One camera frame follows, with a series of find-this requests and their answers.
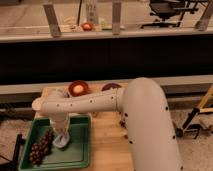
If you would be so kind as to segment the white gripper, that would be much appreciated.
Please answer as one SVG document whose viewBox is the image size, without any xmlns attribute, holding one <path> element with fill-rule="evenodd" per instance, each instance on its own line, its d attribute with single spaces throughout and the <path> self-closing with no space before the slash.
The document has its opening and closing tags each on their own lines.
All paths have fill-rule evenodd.
<svg viewBox="0 0 213 171">
<path fill-rule="evenodd" d="M 69 129 L 69 123 L 70 119 L 67 114 L 50 117 L 50 125 L 56 134 L 66 133 Z"/>
</svg>

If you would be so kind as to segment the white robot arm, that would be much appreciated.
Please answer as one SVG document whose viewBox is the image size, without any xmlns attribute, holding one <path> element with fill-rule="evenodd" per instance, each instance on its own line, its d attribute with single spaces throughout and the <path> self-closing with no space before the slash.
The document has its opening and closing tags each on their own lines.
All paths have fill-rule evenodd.
<svg viewBox="0 0 213 171">
<path fill-rule="evenodd" d="M 135 171 L 182 171 L 183 164 L 164 91 L 154 80 L 136 78 L 124 88 L 68 98 L 60 90 L 32 103 L 61 132 L 70 113 L 124 114 Z"/>
</svg>

